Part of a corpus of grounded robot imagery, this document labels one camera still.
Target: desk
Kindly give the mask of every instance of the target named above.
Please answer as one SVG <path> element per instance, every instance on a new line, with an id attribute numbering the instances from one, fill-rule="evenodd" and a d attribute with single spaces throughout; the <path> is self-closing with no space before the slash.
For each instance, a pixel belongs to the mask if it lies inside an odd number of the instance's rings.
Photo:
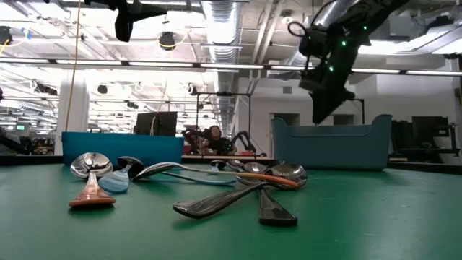
<path id="1" fill-rule="evenodd" d="M 127 194 L 114 195 L 114 207 L 79 211 L 68 203 L 86 182 L 68 167 L 0 167 L 0 259 L 462 257 L 462 176 L 407 170 L 308 173 L 299 191 L 269 191 L 298 217 L 298 226 L 268 227 L 258 223 L 256 193 L 204 220 L 172 210 L 174 202 L 233 186 L 156 175 L 153 181 L 131 183 Z"/>

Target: person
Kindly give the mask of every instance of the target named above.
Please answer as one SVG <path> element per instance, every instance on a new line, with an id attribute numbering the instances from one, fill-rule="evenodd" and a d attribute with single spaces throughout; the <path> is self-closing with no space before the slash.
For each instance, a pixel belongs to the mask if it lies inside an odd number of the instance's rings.
<path id="1" fill-rule="evenodd" d="M 5 129 L 0 127 L 0 137 L 6 137 L 10 140 L 15 141 L 18 144 L 21 144 L 21 141 L 19 140 L 19 137 L 14 135 L 14 134 L 9 134 L 6 132 Z M 16 151 L 9 149 L 8 147 L 0 144 L 0 155 L 8 155 L 8 154 L 17 154 Z"/>
<path id="2" fill-rule="evenodd" d="M 222 130 L 218 126 L 211 126 L 209 128 L 212 140 L 204 142 L 204 154 L 206 155 L 226 155 L 224 145 L 229 142 L 229 139 L 222 137 Z M 232 150 L 227 155 L 234 155 L 237 148 L 233 145 Z"/>

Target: ceiling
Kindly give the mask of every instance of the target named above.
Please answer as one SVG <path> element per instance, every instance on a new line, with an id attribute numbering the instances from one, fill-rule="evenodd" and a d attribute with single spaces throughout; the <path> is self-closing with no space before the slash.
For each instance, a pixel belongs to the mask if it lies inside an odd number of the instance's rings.
<path id="1" fill-rule="evenodd" d="M 303 21 L 304 17 L 313 17 L 323 3 L 322 0 L 282 1 L 285 1 L 282 4 L 283 10 L 290 10 L 291 17 L 298 21 Z M 74 59 L 77 3 L 72 0 L 52 1 L 51 4 L 44 4 L 41 0 L 0 0 L 0 26 L 11 27 L 12 43 L 13 45 L 19 43 L 14 48 L 5 48 L 1 57 Z M 425 14 L 453 5 L 454 1 L 446 0 L 411 1 L 400 12 L 412 10 Z M 251 60 L 265 6 L 266 1 L 264 0 L 242 3 L 239 26 L 239 46 L 242 48 L 239 52 L 238 63 L 249 63 Z M 114 30 L 116 16 L 117 12 L 101 5 L 86 6 L 82 2 L 79 59 L 211 62 L 209 49 L 203 46 L 207 43 L 206 20 L 203 14 L 170 11 L 165 16 L 138 21 L 134 24 L 129 43 L 116 39 Z M 280 22 L 281 17 L 270 18 L 269 23 L 272 19 L 276 19 L 277 23 L 274 34 L 271 36 L 271 45 L 263 54 L 263 62 L 287 59 L 294 52 L 299 41 L 287 32 L 287 25 Z M 25 38 L 22 32 L 24 29 L 30 32 L 30 39 Z M 159 36 L 165 31 L 174 32 L 176 43 L 180 43 L 174 51 L 165 51 L 159 45 Z M 420 61 L 417 64 L 420 68 L 432 68 L 435 60 L 428 58 L 427 61 L 429 62 Z M 390 67 L 393 64 L 389 64 L 386 56 L 363 55 L 358 59 L 357 66 Z M 34 90 L 35 82 L 45 84 L 59 92 L 63 72 L 58 68 L 5 66 L 0 70 L 0 87 L 6 97 L 50 97 L 48 94 Z M 214 92 L 216 87 L 213 71 L 87 69 L 85 73 L 87 74 L 87 86 L 90 89 L 90 100 L 118 100 L 113 103 L 91 102 L 90 126 L 114 132 L 130 132 L 136 122 L 137 113 L 158 110 L 178 111 L 181 122 L 179 127 L 195 124 L 196 98 L 186 93 L 187 86 L 196 86 L 200 92 Z M 107 85 L 108 93 L 100 94 L 97 91 L 99 85 Z M 215 96 L 208 97 L 207 100 L 204 100 L 205 98 L 205 95 L 201 96 L 201 101 L 209 102 L 209 104 L 204 103 L 204 108 L 199 114 L 199 125 L 207 127 L 219 124 L 217 99 Z M 138 102 L 139 108 L 133 109 L 128 108 L 123 102 L 126 99 L 156 101 Z M 158 100 L 168 100 L 170 104 L 160 106 Z M 47 134 L 53 131 L 58 112 L 57 101 L 6 101 L 0 104 L 0 123 L 29 121 L 35 125 L 34 128 L 42 129 L 37 130 L 38 133 Z M 44 121 L 49 127 L 44 128 L 40 125 L 40 122 Z"/>

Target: white column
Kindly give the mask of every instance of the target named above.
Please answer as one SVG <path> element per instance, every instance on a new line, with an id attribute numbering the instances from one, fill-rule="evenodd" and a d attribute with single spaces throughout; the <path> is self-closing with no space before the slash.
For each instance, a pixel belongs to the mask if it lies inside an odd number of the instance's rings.
<path id="1" fill-rule="evenodd" d="M 63 154 L 61 142 L 62 132 L 66 128 L 66 119 L 71 97 L 72 71 L 65 71 L 61 78 L 61 88 L 58 104 L 58 124 L 56 126 L 55 155 Z M 88 129 L 88 109 L 90 106 L 90 93 L 85 81 L 85 72 L 76 71 L 74 90 L 72 93 L 71 109 L 67 131 L 86 132 Z"/>

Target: blue tray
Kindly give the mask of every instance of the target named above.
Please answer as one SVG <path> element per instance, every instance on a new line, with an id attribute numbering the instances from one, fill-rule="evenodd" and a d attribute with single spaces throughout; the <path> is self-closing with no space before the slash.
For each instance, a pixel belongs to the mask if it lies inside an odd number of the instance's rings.
<path id="1" fill-rule="evenodd" d="M 307 168 L 382 170 L 388 162 L 391 116 L 364 126 L 287 126 L 271 120 L 274 158 Z"/>
<path id="2" fill-rule="evenodd" d="M 63 132 L 62 142 L 65 165 L 85 152 L 99 152 L 114 165 L 120 156 L 135 157 L 145 165 L 181 163 L 184 145 L 182 137 L 80 132 Z"/>

